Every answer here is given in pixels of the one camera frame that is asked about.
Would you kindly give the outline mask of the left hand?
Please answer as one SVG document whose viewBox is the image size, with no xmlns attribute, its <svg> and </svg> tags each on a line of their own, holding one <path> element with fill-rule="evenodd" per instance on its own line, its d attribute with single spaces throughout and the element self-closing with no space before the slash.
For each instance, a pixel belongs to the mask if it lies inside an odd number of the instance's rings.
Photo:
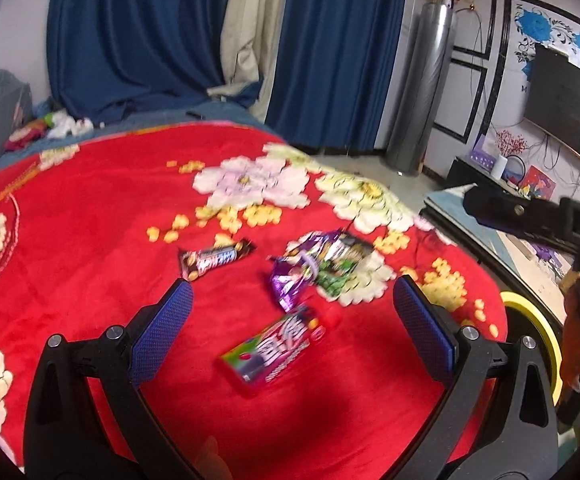
<svg viewBox="0 0 580 480">
<path fill-rule="evenodd" d="M 197 459 L 194 461 L 194 468 L 205 480 L 232 480 L 232 473 L 218 454 L 218 443 L 214 437 L 209 437 L 204 442 Z"/>
</svg>

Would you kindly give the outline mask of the right hand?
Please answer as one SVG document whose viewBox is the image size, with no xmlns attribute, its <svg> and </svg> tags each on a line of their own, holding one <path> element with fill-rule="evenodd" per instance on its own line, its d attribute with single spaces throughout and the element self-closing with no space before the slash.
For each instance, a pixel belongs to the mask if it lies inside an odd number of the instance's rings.
<svg viewBox="0 0 580 480">
<path fill-rule="evenodd" d="M 560 377 L 575 392 L 580 392 L 580 297 L 576 286 L 579 280 L 580 272 L 570 269 L 560 285 L 566 312 L 562 329 Z"/>
</svg>

